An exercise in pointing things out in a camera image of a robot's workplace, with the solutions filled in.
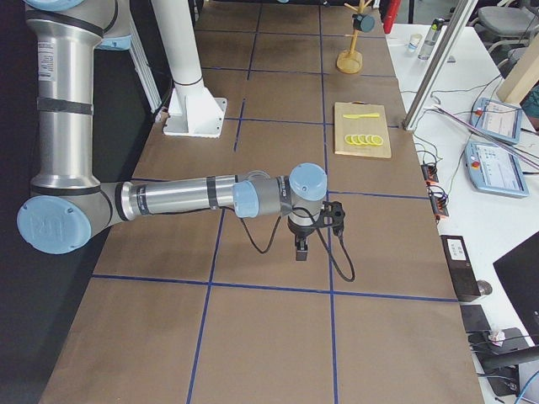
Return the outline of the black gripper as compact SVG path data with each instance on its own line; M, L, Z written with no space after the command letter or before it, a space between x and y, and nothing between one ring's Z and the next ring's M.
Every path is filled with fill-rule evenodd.
M295 237L296 246L296 261L307 261L308 257L308 243L307 238L317 230L318 225L312 219L307 219L306 225L297 224L289 216L287 219L287 225L289 230Z

